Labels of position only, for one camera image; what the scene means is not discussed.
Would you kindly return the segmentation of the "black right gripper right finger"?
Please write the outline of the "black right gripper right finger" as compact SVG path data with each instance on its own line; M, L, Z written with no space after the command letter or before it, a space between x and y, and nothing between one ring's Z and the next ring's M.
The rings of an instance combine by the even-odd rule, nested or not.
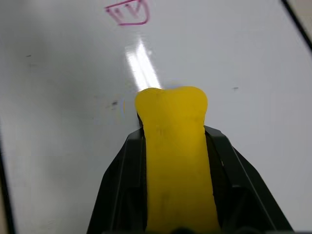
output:
M213 195L224 234L293 229L256 168L221 131L205 127Z

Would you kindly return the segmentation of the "yellow bone-shaped toy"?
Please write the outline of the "yellow bone-shaped toy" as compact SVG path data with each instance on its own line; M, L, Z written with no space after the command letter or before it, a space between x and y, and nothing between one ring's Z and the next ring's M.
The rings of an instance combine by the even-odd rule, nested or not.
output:
M148 88L137 94L135 107L146 139L146 229L219 231L204 128L205 93L191 86Z

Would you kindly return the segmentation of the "pink marker drawing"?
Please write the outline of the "pink marker drawing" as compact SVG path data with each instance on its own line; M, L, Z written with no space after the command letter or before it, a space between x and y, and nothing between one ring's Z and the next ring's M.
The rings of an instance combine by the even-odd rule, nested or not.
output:
M146 0L125 0L104 7L105 12L118 26L139 26L150 19Z

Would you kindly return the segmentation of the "white whiteboard with black frame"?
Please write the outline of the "white whiteboard with black frame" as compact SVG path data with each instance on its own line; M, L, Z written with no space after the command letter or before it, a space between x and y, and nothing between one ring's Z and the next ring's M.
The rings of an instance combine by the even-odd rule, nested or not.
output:
M194 86L297 231L312 231L312 54L280 0L0 0L0 138L17 234L85 234L148 87Z

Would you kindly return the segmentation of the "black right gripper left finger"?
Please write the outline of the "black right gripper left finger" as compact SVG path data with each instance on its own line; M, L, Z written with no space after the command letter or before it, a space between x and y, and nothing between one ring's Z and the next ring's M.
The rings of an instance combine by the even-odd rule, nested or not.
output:
M87 234L145 234L146 180L146 140L138 129L103 175Z

